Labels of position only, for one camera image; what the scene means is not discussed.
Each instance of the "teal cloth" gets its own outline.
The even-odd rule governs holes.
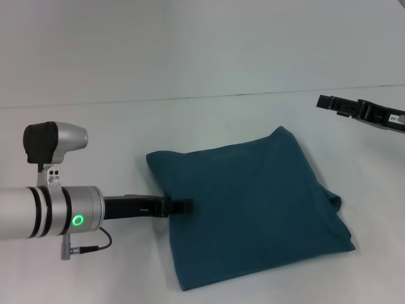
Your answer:
[[[153,176],[194,213],[170,216],[182,290],[328,253],[352,251],[341,199],[319,184],[283,127],[257,141],[181,154],[148,154]]]

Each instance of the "black cable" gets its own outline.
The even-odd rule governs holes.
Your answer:
[[[113,238],[111,237],[111,235],[108,233],[108,231],[106,229],[100,227],[100,230],[103,231],[105,233],[105,235],[108,237],[109,243],[106,246],[99,247],[99,250],[107,249],[108,247],[111,246],[111,244],[113,244]]]
[[[108,237],[108,240],[109,240],[108,245],[103,246],[103,247],[98,247],[98,246],[79,247],[80,254],[107,249],[108,247],[111,246],[111,244],[113,244],[113,238],[108,233],[108,231],[106,229],[102,228],[102,227],[100,227],[100,230],[103,231],[105,233],[105,235]]]

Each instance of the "green light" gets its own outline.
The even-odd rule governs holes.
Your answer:
[[[72,224],[74,226],[79,226],[83,224],[83,221],[84,221],[83,215],[78,214],[73,218]]]

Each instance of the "sticker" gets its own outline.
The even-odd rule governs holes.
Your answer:
[[[390,119],[388,120],[389,122],[395,122],[396,124],[404,125],[404,123],[399,121],[399,116],[391,114]]]

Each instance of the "white surface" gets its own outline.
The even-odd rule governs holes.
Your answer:
[[[405,84],[397,0],[2,0],[0,106]]]
[[[224,98],[48,106],[0,111],[0,185],[28,186],[26,125],[69,122],[89,145],[68,153],[65,185],[97,185],[105,195],[159,194],[145,155],[242,143],[283,125],[300,142],[319,181],[341,195],[356,251],[181,292],[167,220],[105,221],[113,246],[59,260],[60,237],[0,243],[1,303],[402,303],[405,298],[405,135],[315,107],[320,94],[403,108],[405,87]],[[90,232],[73,245],[104,244]]]

